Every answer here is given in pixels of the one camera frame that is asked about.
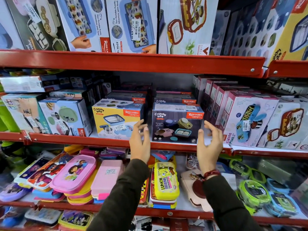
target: hand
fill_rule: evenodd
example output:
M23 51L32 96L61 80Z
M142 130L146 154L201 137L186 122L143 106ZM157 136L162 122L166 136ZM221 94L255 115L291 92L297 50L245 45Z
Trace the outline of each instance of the hand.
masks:
M156 45L149 45L142 49L143 54L156 54Z
M221 153L224 142L221 130L210 124L208 121L204 121L204 127L209 128L212 131L213 139L210 145L205 146L204 131L202 129L198 131L197 158L203 174L216 168L217 159Z
M147 163L150 159L150 134L148 129L148 124L143 124L143 119L134 124L133 133L129 140L129 146L131 148L131 160L140 159L144 163Z
M86 35L76 37L71 44L75 49L87 49L92 47L90 39L87 39Z

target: black sleeve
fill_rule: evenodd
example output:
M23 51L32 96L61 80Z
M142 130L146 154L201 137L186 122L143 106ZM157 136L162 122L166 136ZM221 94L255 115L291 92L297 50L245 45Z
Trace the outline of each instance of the black sleeve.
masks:
M204 181L203 191L221 231L262 230L223 176Z
M87 231L129 230L148 176L148 166L142 160L131 160Z

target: yellow box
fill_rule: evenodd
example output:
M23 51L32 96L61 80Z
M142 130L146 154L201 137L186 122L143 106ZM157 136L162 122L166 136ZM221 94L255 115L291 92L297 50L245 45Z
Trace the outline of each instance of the yellow box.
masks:
M175 166L171 162L156 162L154 165L154 188L158 200L175 200L180 195Z
M133 126L143 118L143 104L102 99L92 106L98 137L129 140Z
M308 58L308 0L277 0L265 23L270 28L263 56L264 66L273 60L306 61Z

